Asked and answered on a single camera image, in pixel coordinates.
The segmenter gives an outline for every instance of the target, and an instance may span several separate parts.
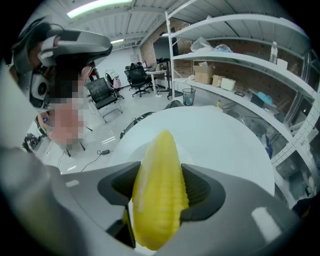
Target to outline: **power adapter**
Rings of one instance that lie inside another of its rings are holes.
[[[104,150],[101,152],[101,155],[108,155],[110,153],[110,150],[107,149],[107,150]]]

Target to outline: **white round table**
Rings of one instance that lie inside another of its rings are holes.
[[[181,163],[247,179],[274,195],[273,167],[259,139],[214,106],[175,107],[148,116],[120,140],[108,165],[141,161],[162,130],[172,133]]]

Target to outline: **office chair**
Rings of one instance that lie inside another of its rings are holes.
[[[146,72],[144,71],[144,68],[142,66],[139,66],[138,64],[131,64],[130,69],[128,70],[129,77],[131,79],[131,88],[137,88],[138,90],[132,94],[132,97],[135,94],[140,93],[150,93],[148,91],[148,88],[141,89],[144,85],[146,85],[148,82],[146,80]]]
[[[125,73],[125,75],[126,75],[126,79],[128,80],[128,82],[129,82],[129,85],[131,86],[131,77],[130,77],[130,74],[129,74],[129,69],[130,69],[130,66],[126,66],[125,67],[125,71],[124,71],[124,73]]]
[[[108,87],[107,82],[103,77],[89,82],[86,87],[90,92],[91,98],[95,103],[94,105],[100,116],[103,118],[103,121],[107,123],[107,121],[104,119],[104,116],[111,113],[115,109],[105,115],[102,115],[99,110],[111,103],[116,103],[118,101],[115,91]],[[118,104],[120,109],[116,108],[116,110],[119,110],[121,113],[123,113],[119,101]]]

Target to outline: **ceiling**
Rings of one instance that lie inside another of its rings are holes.
[[[107,5],[70,18],[67,13],[93,0],[45,0],[30,16],[25,27],[43,16],[52,23],[67,29],[79,29],[107,36],[115,43],[114,50],[138,47],[165,21],[165,11],[176,8],[185,0],[132,0],[132,2]]]

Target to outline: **water bottle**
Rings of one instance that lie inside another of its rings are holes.
[[[273,42],[273,44],[271,46],[271,53],[270,53],[269,62],[271,62],[273,64],[277,64],[277,56],[278,56],[277,42]]]

